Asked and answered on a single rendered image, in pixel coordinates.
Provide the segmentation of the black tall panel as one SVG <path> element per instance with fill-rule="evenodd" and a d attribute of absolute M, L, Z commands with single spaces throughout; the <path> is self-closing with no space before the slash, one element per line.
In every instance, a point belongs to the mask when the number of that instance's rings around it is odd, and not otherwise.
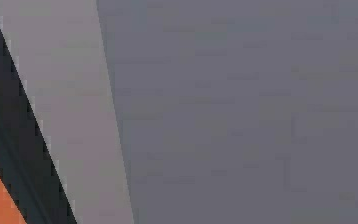
<path fill-rule="evenodd" d="M 1 28 L 0 178 L 27 224 L 78 224 Z"/>

